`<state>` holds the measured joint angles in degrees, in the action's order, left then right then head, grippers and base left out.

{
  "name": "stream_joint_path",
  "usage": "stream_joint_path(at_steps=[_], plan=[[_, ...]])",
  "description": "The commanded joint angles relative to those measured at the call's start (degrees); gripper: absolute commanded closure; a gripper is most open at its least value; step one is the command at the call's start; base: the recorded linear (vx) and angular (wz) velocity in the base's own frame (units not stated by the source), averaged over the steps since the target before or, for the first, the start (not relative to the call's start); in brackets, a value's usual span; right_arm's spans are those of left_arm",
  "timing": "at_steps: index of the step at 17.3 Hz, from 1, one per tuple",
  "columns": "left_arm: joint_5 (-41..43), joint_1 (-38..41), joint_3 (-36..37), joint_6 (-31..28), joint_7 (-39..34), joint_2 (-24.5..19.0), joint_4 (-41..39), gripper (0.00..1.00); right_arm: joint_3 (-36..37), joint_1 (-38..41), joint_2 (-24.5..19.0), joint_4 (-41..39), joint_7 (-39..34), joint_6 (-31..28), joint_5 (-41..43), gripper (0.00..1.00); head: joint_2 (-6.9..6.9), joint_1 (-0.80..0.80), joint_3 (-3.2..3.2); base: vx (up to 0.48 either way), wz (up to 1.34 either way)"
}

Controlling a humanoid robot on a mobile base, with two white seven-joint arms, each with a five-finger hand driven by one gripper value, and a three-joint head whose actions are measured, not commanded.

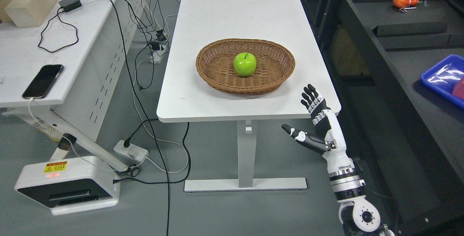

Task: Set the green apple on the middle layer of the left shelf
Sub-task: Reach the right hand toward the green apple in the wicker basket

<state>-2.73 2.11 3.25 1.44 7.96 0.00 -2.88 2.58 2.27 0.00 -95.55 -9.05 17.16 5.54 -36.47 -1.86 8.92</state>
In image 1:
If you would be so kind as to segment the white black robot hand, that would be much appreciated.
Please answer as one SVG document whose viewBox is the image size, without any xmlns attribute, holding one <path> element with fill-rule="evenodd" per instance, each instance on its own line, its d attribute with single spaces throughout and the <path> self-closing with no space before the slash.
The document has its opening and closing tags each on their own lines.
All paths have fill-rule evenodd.
<svg viewBox="0 0 464 236">
<path fill-rule="evenodd" d="M 303 88 L 301 103 L 310 114 L 314 125 L 314 134 L 301 131 L 283 124 L 281 127 L 295 142 L 319 154 L 334 149 L 346 148 L 340 124 L 336 114 L 327 106 L 325 98 L 318 93 L 315 87 L 308 84 Z"/>
</svg>

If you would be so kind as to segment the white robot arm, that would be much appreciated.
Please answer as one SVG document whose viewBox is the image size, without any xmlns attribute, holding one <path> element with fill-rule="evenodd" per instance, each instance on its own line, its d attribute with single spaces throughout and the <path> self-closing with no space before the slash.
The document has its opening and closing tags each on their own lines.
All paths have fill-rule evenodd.
<svg viewBox="0 0 464 236">
<path fill-rule="evenodd" d="M 339 219 L 346 236 L 393 236 L 381 223 L 378 209 L 366 199 L 364 180 L 345 150 L 333 149 L 323 154 L 327 161 L 330 184 L 340 203 Z"/>
</svg>

